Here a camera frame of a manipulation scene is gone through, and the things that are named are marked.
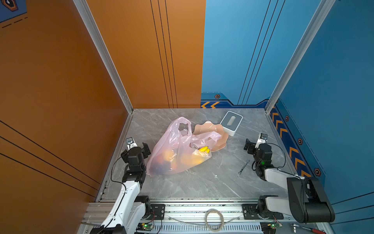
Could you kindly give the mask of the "pink printed plastic bag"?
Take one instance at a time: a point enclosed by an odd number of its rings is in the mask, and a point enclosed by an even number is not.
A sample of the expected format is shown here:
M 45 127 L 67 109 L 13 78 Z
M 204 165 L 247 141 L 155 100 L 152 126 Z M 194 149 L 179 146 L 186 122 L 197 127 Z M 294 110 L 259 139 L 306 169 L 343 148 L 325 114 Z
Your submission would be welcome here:
M 208 137 L 192 133 L 188 119 L 177 118 L 155 145 L 146 173 L 149 176 L 172 175 L 204 163 L 212 157 L 212 152 L 207 154 L 199 149 L 210 144 L 212 140 Z

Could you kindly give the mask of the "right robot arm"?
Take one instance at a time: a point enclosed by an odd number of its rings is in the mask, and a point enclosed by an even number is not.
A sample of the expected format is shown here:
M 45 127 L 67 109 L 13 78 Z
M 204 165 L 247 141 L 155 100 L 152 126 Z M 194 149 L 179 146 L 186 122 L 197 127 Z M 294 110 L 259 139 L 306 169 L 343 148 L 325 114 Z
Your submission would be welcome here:
M 284 172 L 272 164 L 272 147 L 264 139 L 245 141 L 244 150 L 254 158 L 253 171 L 267 182 L 287 191 L 288 197 L 260 196 L 254 211 L 261 219 L 276 214 L 292 216 L 299 223 L 335 221 L 335 211 L 320 181 L 314 177 Z

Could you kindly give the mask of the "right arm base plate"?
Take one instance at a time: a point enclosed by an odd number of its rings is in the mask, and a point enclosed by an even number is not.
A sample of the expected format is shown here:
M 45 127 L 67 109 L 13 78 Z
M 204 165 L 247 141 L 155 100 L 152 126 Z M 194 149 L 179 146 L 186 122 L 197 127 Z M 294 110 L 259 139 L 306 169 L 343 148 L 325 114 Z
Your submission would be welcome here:
M 242 212 L 245 220 L 271 220 L 284 219 L 282 213 L 272 212 L 266 207 L 260 207 L 258 204 L 242 204 Z

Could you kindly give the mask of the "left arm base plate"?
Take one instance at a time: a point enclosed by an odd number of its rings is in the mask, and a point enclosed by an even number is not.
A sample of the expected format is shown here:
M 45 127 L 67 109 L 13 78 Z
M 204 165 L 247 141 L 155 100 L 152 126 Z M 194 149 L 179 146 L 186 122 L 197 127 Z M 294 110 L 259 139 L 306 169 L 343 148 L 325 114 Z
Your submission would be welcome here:
M 161 203 L 152 203 L 151 211 L 147 219 L 164 220 L 166 205 Z

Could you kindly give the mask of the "yellow banana bunch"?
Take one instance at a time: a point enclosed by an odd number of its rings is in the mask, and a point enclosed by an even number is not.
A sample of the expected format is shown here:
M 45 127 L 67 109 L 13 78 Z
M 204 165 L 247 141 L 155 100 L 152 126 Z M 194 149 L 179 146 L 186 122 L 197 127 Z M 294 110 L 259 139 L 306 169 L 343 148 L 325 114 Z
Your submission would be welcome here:
M 209 149 L 208 146 L 205 146 L 205 147 L 203 147 L 203 148 L 200 148 L 199 151 L 208 154 L 208 153 L 210 152 L 210 149 Z

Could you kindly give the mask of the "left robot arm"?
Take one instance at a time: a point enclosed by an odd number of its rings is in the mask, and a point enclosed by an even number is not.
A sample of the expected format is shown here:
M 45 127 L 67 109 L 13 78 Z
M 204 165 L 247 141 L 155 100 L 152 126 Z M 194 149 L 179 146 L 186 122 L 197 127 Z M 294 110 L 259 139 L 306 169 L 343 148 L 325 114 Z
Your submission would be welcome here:
M 134 234 L 141 219 L 151 212 L 149 197 L 139 194 L 146 178 L 145 159 L 151 151 L 146 143 L 139 147 L 132 137 L 126 144 L 120 156 L 126 164 L 121 190 L 107 218 L 91 234 Z

